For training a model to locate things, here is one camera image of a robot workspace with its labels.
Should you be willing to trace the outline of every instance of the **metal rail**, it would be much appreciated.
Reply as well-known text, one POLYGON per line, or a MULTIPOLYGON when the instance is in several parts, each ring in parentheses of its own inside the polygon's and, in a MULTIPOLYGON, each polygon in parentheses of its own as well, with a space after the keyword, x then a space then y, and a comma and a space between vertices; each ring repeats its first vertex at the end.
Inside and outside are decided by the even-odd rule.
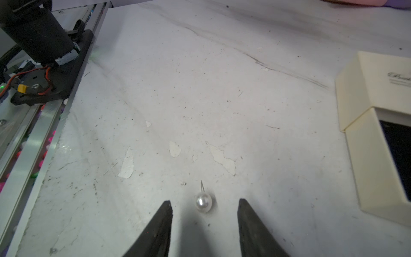
POLYGON ((43 165, 42 165, 42 167, 41 167, 41 169, 40 169, 40 171, 39 171, 39 174, 37 175, 37 178, 36 178, 36 181, 35 181, 35 183, 34 183, 33 189, 32 189, 31 194, 30 194, 30 196, 29 196, 29 198, 28 198, 28 200, 27 200, 27 203, 26 203, 26 205, 25 205, 23 214, 21 215, 20 221, 19 221, 19 223, 18 223, 16 232, 14 233, 14 236, 13 236, 12 242, 11 242, 11 244, 10 244, 10 246, 9 246, 9 249, 8 249, 8 252, 7 252, 6 257, 14 257, 14 256, 16 256, 16 254, 17 254, 18 246, 20 245, 20 242, 21 242, 21 240, 22 240, 22 238, 23 238, 24 231, 25 231, 25 229, 26 229, 26 227, 27 227, 29 218, 30 218, 30 216, 31 216, 31 212, 32 212, 32 210, 33 210, 33 208, 34 208, 34 204, 35 204, 35 202, 36 202, 37 196, 39 195, 40 188, 41 188, 41 186, 42 186, 43 180, 44 180, 44 178, 46 177, 46 172, 48 171, 48 168, 49 168, 51 159, 52 159, 52 157, 53 157, 53 155, 54 155, 54 152, 55 152, 55 148, 56 148, 57 142, 58 142, 58 140, 60 139, 60 135, 61 135, 61 132, 62 132, 63 127, 64 127, 64 125, 65 125, 66 118, 67 118, 67 116, 68 116, 68 114, 69 114, 69 110, 70 110, 70 108, 71 108, 71 106, 72 106, 72 103, 73 103, 73 100, 74 100, 74 96, 75 96, 75 94, 76 94, 77 88, 79 87, 81 78, 83 77, 84 69, 85 69, 85 67, 86 67, 86 65, 87 65, 87 60, 88 60, 88 58, 89 58, 89 56, 90 56, 90 54, 91 54, 91 51, 92 51, 92 46, 94 45, 96 36, 97 36, 97 34, 98 34, 99 30, 100 30, 102 21, 104 20, 104 17, 105 17, 105 15, 106 15, 108 9, 109 9, 111 6, 112 6, 112 5, 111 5, 111 2, 104 3, 104 4, 102 5, 100 14, 95 16, 95 17, 96 17, 95 20, 92 20, 92 18, 90 18, 90 20, 89 20, 89 23, 91 22, 91 23, 90 23, 90 27, 89 27, 89 28, 86 27, 86 29, 92 29, 93 34, 94 34, 93 41, 92 41, 92 43, 91 43, 91 45, 90 45, 90 48, 89 48, 88 51, 87 51, 87 55, 86 55, 86 57, 85 57, 85 59, 84 59, 83 65, 81 66, 80 72, 79 72, 79 74, 78 74, 78 76, 77 76, 76 82, 75 82, 74 87, 73 87, 73 89, 72 89, 72 92, 71 92, 71 94, 70 94, 70 96, 69 96, 69 100, 68 100, 68 102, 67 102, 67 104, 66 104, 66 106, 65 106, 64 112, 62 113, 62 115, 61 115, 61 117, 60 117, 60 121, 59 121, 59 123, 58 123, 58 125, 57 125, 57 128, 56 128, 56 130, 55 130, 55 134, 54 134, 53 140, 52 140, 52 142, 51 142, 51 144, 50 144, 50 147, 49 147, 49 149, 48 149, 48 151, 47 151, 46 158, 44 159, 44 162, 43 162, 43 165))

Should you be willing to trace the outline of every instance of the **scratched white surface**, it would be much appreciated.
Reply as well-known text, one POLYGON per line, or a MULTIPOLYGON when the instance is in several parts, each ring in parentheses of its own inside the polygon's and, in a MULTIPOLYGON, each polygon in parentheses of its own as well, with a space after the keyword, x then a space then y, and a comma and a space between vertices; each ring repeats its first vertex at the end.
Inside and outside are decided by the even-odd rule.
POLYGON ((317 0, 109 10, 18 256, 122 256, 168 199, 169 256, 240 256, 241 197, 293 257, 410 256, 410 228, 359 209, 334 86, 357 50, 411 57, 409 24, 317 0))

